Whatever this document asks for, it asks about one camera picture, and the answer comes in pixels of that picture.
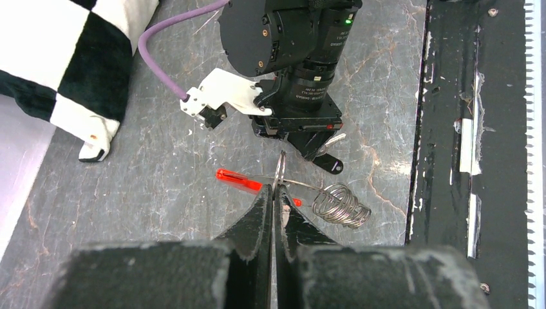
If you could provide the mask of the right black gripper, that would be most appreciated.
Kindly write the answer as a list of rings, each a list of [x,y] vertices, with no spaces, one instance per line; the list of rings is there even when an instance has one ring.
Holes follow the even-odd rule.
[[[258,137],[285,140],[305,160],[318,157],[320,148],[343,127],[341,110],[324,82],[298,84],[287,79],[260,80],[254,103],[272,110],[270,116],[251,116]]]

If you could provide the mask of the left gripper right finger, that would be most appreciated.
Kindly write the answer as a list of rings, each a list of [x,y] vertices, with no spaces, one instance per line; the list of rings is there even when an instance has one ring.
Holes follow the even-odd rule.
[[[274,191],[280,308],[488,308],[474,268],[452,247],[348,247]]]

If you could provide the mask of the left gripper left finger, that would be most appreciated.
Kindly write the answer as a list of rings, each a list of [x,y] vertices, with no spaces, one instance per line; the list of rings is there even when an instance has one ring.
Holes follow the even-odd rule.
[[[63,264],[46,308],[269,308],[271,186],[212,240],[92,243]]]

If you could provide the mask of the red grey keyring holder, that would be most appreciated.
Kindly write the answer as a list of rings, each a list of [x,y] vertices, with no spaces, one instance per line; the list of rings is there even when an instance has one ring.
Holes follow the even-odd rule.
[[[228,169],[218,169],[215,177],[238,190],[257,195],[262,187],[270,184],[273,188],[285,185],[295,190],[292,201],[296,207],[306,207],[323,221],[357,229],[372,216],[372,210],[365,206],[353,191],[343,183],[316,187],[307,183],[285,178],[286,154],[282,153],[274,176],[247,175]]]

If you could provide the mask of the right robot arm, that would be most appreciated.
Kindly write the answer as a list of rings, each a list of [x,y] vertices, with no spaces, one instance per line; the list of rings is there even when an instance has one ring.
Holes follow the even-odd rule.
[[[361,1],[229,1],[218,21],[231,66],[258,77],[255,134],[286,140],[307,161],[343,126],[328,94]]]

